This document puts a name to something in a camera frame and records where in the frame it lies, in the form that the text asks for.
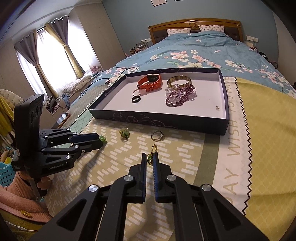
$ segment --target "blue plastic basket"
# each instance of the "blue plastic basket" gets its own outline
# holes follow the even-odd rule
[[[17,158],[17,152],[14,151],[12,160]],[[12,169],[11,164],[5,164],[0,162],[0,185],[2,187],[8,187],[15,177],[15,171]]]

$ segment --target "patterned pillow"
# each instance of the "patterned pillow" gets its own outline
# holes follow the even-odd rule
[[[224,33],[224,26],[220,25],[199,25],[201,32],[215,30]]]
[[[190,28],[167,29],[168,36],[179,33],[190,33]]]

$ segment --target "blue floral bedding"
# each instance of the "blue floral bedding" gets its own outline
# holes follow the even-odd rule
[[[220,68],[224,77],[241,77],[296,98],[296,91],[272,64],[244,43],[218,31],[170,35],[145,51],[120,61],[94,81],[110,78],[115,82],[125,69],[124,73],[130,73],[176,67]],[[91,88],[105,82],[106,79],[99,80]]]

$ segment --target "gray curtain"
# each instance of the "gray curtain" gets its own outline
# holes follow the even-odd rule
[[[48,97],[58,97],[57,92],[53,89],[51,84],[48,82],[40,64],[37,55],[37,33],[36,30],[29,33],[27,37],[24,37],[21,41],[15,44],[15,50],[19,52],[30,64],[32,64],[44,85],[46,94]]]
[[[53,22],[45,24],[44,29],[60,44],[63,45],[68,60],[73,68],[73,71],[75,72],[77,79],[83,77],[85,75],[85,71],[82,69],[82,67],[74,57],[68,45],[68,17],[63,16],[60,19],[55,19]]]

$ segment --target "screw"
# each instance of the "screw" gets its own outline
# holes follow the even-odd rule
[[[130,182],[130,181],[133,180],[133,176],[132,176],[132,175],[126,175],[126,176],[124,177],[124,180],[127,181],[127,182]]]
[[[90,185],[89,186],[89,191],[90,192],[95,192],[95,191],[97,191],[99,188],[98,188],[98,186],[97,185]]]
[[[168,179],[169,181],[174,181],[174,180],[177,179],[177,177],[176,177],[175,175],[168,175],[168,176],[167,176],[167,179]]]
[[[202,189],[206,192],[211,191],[212,187],[209,184],[204,184],[202,186]]]

